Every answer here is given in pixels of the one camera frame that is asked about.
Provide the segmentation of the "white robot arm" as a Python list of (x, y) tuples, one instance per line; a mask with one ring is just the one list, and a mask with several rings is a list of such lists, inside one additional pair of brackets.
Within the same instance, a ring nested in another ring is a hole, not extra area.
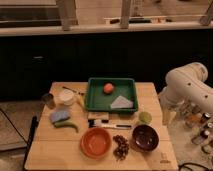
[(166, 86), (158, 95), (164, 125), (169, 123), (171, 113), (185, 101), (213, 114), (213, 88), (205, 84), (207, 78), (208, 70), (199, 62), (172, 69), (166, 74)]

